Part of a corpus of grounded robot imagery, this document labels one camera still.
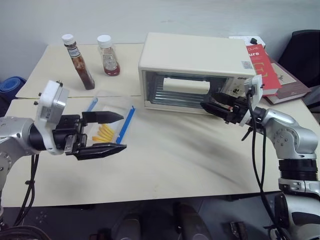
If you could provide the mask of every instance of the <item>beige table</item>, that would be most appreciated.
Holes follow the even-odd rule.
[[[35,176],[34,206],[95,204],[120,201],[247,194],[259,191],[252,167],[251,137],[241,142],[247,127],[220,118],[142,107],[137,108],[124,142],[127,149],[101,159],[77,161],[74,156],[40,154]],[[70,98],[64,114],[78,114],[90,98]],[[261,101],[261,107],[270,106]],[[292,115],[320,136],[320,127],[300,100],[274,106]],[[12,101],[7,116],[33,118],[31,99]],[[261,146],[262,136],[257,136]],[[261,153],[257,147],[257,167]],[[278,190],[278,160],[266,146],[265,191]],[[320,147],[316,153],[320,156]],[[21,206],[30,177],[30,157],[16,162],[2,192],[4,207]]]
[[[120,64],[118,76],[104,72],[97,45],[80,45],[79,50],[95,81],[95,89],[86,90],[65,46],[49,45],[32,71],[18,98],[38,98],[48,80],[63,82],[70,90],[69,97],[93,97],[99,90],[112,90],[130,96],[140,95],[138,63],[143,44],[116,44],[115,53]]]

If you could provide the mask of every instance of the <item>book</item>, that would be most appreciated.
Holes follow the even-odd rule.
[[[265,98],[271,104],[278,104],[285,101],[302,98],[311,90],[287,71],[283,66],[271,59],[271,65],[275,71],[282,88],[275,95],[266,96]]]
[[[281,88],[281,84],[278,80],[277,74],[271,66],[269,56],[265,52],[261,44],[246,46],[251,62],[255,69],[256,74],[262,75],[263,96],[273,95],[278,89]]]

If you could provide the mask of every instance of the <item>sticker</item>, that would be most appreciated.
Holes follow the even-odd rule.
[[[113,54],[103,55],[103,65],[104,68],[109,71],[115,70],[117,68],[117,62]]]
[[[68,49],[69,55],[72,58],[78,57],[80,55],[79,49],[77,47],[73,49]]]
[[[254,69],[250,61],[241,61],[244,69]]]

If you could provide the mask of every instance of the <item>ketchup bottle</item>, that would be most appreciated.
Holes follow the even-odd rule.
[[[62,40],[69,52],[69,55],[71,57],[75,70],[78,72],[85,89],[86,90],[94,89],[95,81],[93,80],[90,72],[87,69],[84,58],[79,52],[77,43],[74,40],[74,36],[71,34],[65,34],[62,36]]]
[[[119,75],[120,66],[112,47],[111,37],[109,35],[100,35],[97,37],[97,41],[104,72],[109,76]]]

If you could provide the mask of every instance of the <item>toaster oven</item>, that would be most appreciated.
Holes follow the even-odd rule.
[[[206,113],[200,103],[216,92],[239,97],[256,75],[241,39],[150,32],[140,57],[139,80],[148,109]]]

